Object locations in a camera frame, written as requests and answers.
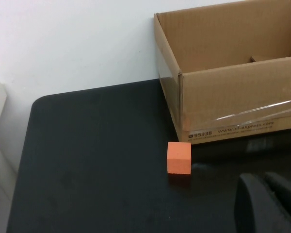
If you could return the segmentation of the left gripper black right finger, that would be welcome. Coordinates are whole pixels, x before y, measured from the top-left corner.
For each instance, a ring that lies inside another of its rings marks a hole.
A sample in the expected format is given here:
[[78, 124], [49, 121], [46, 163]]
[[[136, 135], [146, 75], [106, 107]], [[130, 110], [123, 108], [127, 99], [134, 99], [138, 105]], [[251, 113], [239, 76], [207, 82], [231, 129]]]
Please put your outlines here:
[[265, 181], [275, 195], [285, 219], [291, 224], [291, 181], [275, 172], [266, 172]]

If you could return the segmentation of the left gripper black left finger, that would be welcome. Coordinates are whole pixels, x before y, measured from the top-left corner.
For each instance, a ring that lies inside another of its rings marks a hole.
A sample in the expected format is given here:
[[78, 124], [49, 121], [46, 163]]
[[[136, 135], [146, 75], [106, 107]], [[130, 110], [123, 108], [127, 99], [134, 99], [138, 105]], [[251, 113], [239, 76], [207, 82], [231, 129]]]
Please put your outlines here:
[[291, 233], [291, 224], [282, 214], [265, 175], [239, 176], [234, 221], [238, 233]]

